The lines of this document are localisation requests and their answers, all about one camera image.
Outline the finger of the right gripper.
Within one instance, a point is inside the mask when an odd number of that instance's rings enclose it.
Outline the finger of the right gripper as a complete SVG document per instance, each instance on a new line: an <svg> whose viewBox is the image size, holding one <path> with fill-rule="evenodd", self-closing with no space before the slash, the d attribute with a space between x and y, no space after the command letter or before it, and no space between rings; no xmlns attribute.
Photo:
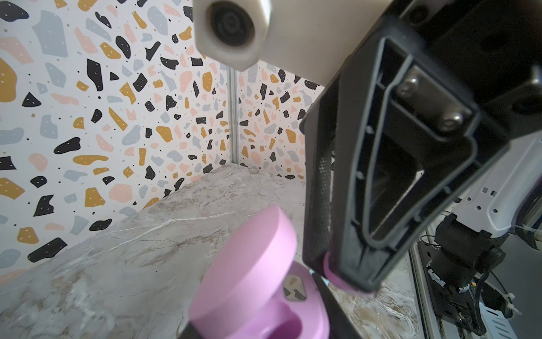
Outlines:
<svg viewBox="0 0 542 339"><path fill-rule="evenodd" d="M301 121L306 149L306 202L303 225L303 262L323 273L330 244L333 138L337 121L339 80L321 93Z"/></svg>
<svg viewBox="0 0 542 339"><path fill-rule="evenodd" d="M508 146L470 91L418 42L372 36L338 79L335 273L377 290L440 210Z"/></svg>

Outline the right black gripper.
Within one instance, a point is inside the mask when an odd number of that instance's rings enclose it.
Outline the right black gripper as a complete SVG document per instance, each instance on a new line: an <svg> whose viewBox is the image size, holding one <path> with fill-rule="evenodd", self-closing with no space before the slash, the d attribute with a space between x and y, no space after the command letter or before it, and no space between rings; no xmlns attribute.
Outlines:
<svg viewBox="0 0 542 339"><path fill-rule="evenodd" d="M383 125L390 138L541 131L540 1L394 1L372 34L409 59Z"/></svg>

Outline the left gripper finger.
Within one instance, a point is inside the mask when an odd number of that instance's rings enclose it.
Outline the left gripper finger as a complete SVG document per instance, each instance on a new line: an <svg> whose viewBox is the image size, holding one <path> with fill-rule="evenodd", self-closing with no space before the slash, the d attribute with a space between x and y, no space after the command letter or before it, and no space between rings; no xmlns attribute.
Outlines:
<svg viewBox="0 0 542 339"><path fill-rule="evenodd" d="M361 339L357 329L342 310L339 302L335 299L330 288L326 285L323 277L318 273L314 273L313 279L316 282L320 296L323 299L329 319L329 339Z"/></svg>

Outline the pink earbud case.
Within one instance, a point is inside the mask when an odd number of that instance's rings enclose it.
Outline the pink earbud case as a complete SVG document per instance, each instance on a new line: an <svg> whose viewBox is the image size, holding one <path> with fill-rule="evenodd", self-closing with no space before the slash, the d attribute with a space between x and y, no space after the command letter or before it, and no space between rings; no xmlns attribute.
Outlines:
<svg viewBox="0 0 542 339"><path fill-rule="evenodd" d="M202 338L328 338L316 280L295 261L296 230L279 206L247 220L226 241L189 307Z"/></svg>

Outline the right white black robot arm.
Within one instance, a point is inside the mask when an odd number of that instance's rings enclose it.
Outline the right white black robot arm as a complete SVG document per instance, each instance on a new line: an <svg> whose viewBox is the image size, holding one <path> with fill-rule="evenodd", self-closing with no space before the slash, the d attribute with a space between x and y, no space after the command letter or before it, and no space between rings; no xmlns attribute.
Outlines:
<svg viewBox="0 0 542 339"><path fill-rule="evenodd" d="M481 336L511 232L541 225L540 1L392 1L301 121L302 258L377 292L419 247L436 314Z"/></svg>

